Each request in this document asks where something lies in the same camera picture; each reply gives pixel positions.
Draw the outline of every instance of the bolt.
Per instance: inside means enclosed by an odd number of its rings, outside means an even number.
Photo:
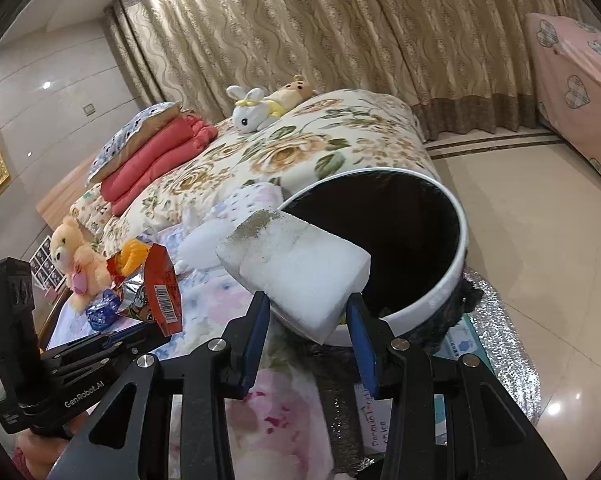
[[[151,354],[141,355],[138,359],[136,359],[136,364],[141,368],[149,368],[154,364],[154,356]]]
[[[474,354],[465,354],[463,356],[463,364],[469,368],[476,368],[481,364],[481,360]]]
[[[225,339],[221,339],[220,337],[212,339],[209,343],[207,343],[207,348],[209,348],[212,352],[220,352],[221,350],[225,350],[226,346],[227,342]]]
[[[409,348],[409,341],[407,339],[403,339],[402,337],[397,337],[391,340],[391,347],[394,350],[403,352]]]

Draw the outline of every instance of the pink cover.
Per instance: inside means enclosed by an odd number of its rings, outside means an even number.
[[[601,175],[601,32],[563,16],[525,21],[539,112]]]
[[[194,135],[182,117],[177,117],[159,130],[143,147],[134,153],[118,170],[101,184],[101,196],[107,202],[116,202],[130,190],[134,183],[149,170],[159,156],[187,142]]]
[[[112,206],[112,213],[115,216],[122,215],[125,210],[130,206],[134,199],[141,194],[141,192],[154,182],[159,176],[163,176],[165,173],[172,171],[181,164],[186,163],[188,160],[192,160],[203,152],[209,143],[216,138],[218,129],[216,126],[210,126],[199,118],[198,121],[187,121],[193,122],[190,131],[194,132],[194,136],[184,142],[180,146],[177,146],[163,155],[159,156],[151,166],[140,176],[140,178],[132,184],[129,190],[125,192],[118,200],[116,200]],[[140,153],[145,149],[143,146],[137,153]],[[121,169],[124,169],[132,159],[127,161]]]

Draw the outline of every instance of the crumpled blue plastic wrapper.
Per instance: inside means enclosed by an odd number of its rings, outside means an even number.
[[[119,319],[120,298],[109,288],[98,294],[85,310],[89,325],[97,332],[103,332]]]

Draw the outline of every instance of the beige patterned curtain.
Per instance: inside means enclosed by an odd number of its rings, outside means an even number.
[[[428,138],[535,124],[528,12],[582,0],[116,0],[108,29],[149,105],[231,115],[230,84],[364,88],[413,106]]]

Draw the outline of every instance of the wall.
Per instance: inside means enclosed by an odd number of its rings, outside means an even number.
[[[0,148],[10,172],[0,259],[29,259],[50,233],[36,203],[138,112],[117,65],[98,21],[0,46]],[[87,104],[96,109],[90,116]]]

